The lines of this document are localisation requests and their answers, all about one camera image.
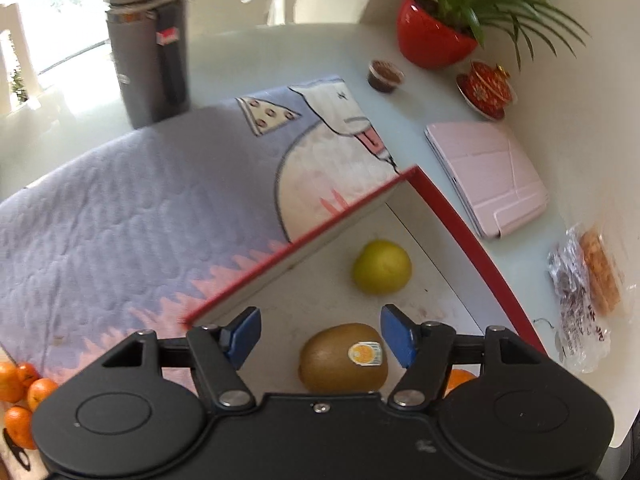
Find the orange and white sticker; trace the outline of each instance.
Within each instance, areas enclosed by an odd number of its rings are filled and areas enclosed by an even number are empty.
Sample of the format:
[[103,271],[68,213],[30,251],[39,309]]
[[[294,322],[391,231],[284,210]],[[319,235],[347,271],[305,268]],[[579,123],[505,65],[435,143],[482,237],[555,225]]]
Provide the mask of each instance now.
[[360,341],[349,348],[349,359],[360,366],[380,366],[382,346],[375,341]]

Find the thermos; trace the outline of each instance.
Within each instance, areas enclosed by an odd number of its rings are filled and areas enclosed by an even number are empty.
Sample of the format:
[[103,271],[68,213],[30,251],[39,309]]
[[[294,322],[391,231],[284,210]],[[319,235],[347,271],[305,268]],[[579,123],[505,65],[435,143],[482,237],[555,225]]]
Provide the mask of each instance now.
[[189,108],[185,0],[104,0],[120,92],[141,128]]

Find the pink case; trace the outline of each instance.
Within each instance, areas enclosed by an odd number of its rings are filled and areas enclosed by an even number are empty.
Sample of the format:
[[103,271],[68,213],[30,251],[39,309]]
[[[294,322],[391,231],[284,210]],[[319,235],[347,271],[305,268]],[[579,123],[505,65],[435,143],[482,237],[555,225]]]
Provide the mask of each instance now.
[[426,135],[481,236],[512,233],[546,209],[548,192],[506,124],[431,124]]

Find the kiwi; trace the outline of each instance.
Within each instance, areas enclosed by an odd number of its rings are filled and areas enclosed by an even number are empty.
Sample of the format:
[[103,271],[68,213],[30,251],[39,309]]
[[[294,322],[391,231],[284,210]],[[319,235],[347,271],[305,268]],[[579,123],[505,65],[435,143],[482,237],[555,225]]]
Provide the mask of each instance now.
[[[356,361],[373,365],[365,366]],[[300,352],[298,374],[313,394],[378,390],[388,374],[382,338],[375,329],[362,323],[322,330],[309,339]]]

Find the red and white box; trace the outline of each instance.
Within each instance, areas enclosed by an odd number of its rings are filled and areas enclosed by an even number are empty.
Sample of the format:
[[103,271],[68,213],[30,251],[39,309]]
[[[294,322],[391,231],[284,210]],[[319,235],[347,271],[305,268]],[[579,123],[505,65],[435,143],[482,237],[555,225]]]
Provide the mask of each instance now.
[[[369,241],[384,238],[409,254],[414,274],[401,291],[368,296],[351,267]],[[415,322],[439,320],[458,333],[481,335],[503,325],[544,352],[516,297],[474,233],[418,167],[354,203],[256,267],[185,320],[225,324],[248,306],[260,308],[262,338],[240,370],[256,395],[304,392],[298,358],[317,332],[349,322],[380,330],[380,309],[393,303]],[[403,370],[389,356],[383,394]]]

